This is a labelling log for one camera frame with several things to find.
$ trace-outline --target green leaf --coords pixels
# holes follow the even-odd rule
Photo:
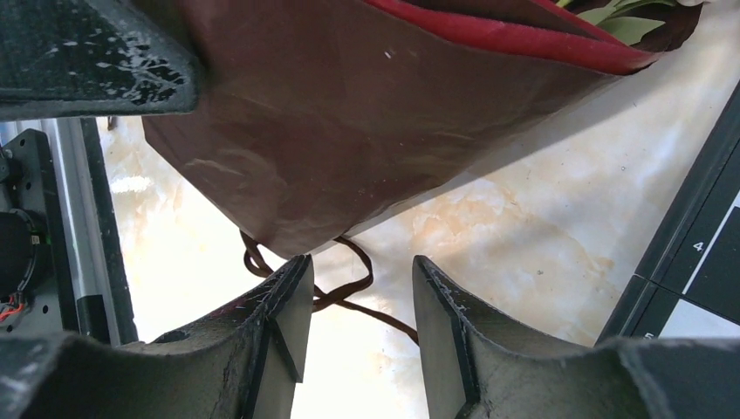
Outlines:
[[[617,11],[616,7],[607,5],[604,7],[598,7],[596,9],[586,10],[582,13],[579,13],[578,16],[581,19],[587,21],[589,24],[599,25],[608,17],[612,16],[615,11]]]
[[[663,26],[665,22],[644,17],[611,17],[598,26],[627,45],[635,45],[649,32]]]
[[[616,15],[623,15],[632,9],[637,9],[638,7],[647,6],[649,4],[663,4],[673,7],[676,5],[676,2],[675,0],[622,0],[617,3],[617,11],[613,16],[616,17]]]

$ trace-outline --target table surface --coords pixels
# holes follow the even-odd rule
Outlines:
[[[707,6],[678,52],[362,229],[376,284],[353,300],[413,325],[423,254],[510,316],[592,345],[740,79],[738,52],[740,3]],[[260,281],[237,229],[145,143],[138,118],[99,127],[143,340]],[[340,246],[315,270],[325,290],[364,275]],[[293,415],[427,417],[418,348],[361,314],[316,314]]]

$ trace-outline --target white marble surface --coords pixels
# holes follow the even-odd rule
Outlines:
[[[414,324],[411,260],[424,254],[524,323],[593,344],[740,79],[738,52],[740,4],[707,6],[678,52],[360,233],[376,285],[353,300]],[[101,129],[135,321],[151,340],[258,280],[233,225],[142,135],[136,118]],[[339,246],[315,262],[324,289],[364,274]],[[293,417],[427,416],[408,338],[341,308],[314,316]]]

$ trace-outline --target white line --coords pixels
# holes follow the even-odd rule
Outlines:
[[[715,231],[715,235],[712,237],[712,241],[710,241],[707,248],[704,249],[704,254],[702,255],[702,258],[699,259],[699,264],[696,266],[696,268],[694,269],[694,272],[691,274],[691,278],[689,278],[689,281],[686,283],[686,286],[683,287],[684,295],[686,294],[686,292],[689,291],[691,284],[694,283],[696,274],[698,274],[699,270],[702,269],[702,264],[704,264],[704,259],[707,258],[707,255],[709,255],[709,251],[712,250],[712,246],[715,244],[716,238],[719,237],[719,233],[722,232],[722,228],[724,227],[725,223],[727,223],[727,219],[730,218],[730,214],[732,213],[732,210],[735,207],[740,207],[740,192],[738,192],[737,196],[735,196],[735,201],[733,201],[732,205],[730,205],[730,209],[728,209],[727,214],[724,215],[722,222],[719,224],[719,228],[717,228],[717,230]]]

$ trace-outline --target bag handle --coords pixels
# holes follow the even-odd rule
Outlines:
[[[264,261],[262,252],[258,248],[259,243],[252,237],[249,237],[243,231],[240,231],[240,234],[242,236],[244,246],[246,247],[246,251],[244,252],[244,266],[246,266],[249,272],[256,275],[257,277],[269,277],[274,271],[272,270],[272,268],[270,268],[267,262]],[[370,287],[370,285],[373,284],[373,262],[370,260],[370,257],[367,255],[367,253],[365,253],[365,251],[363,251],[350,239],[346,237],[337,237],[334,239],[334,241],[348,247],[352,252],[354,252],[354,254],[356,254],[360,258],[362,264],[364,264],[367,268],[367,275],[363,279],[349,282],[347,284],[334,288],[328,293],[323,292],[321,288],[319,288],[317,285],[314,285],[313,295],[315,299],[313,300],[312,311],[314,313],[320,312],[328,306],[336,304],[337,306],[344,307],[347,310],[354,310],[356,312],[363,313],[374,319],[382,321],[383,323],[395,329],[398,329],[401,332],[404,332],[411,340],[414,341],[416,345],[419,345],[419,335],[411,326],[389,314],[378,312],[370,308],[359,306],[352,302],[346,301],[348,297],[352,296],[356,292],[366,290]]]

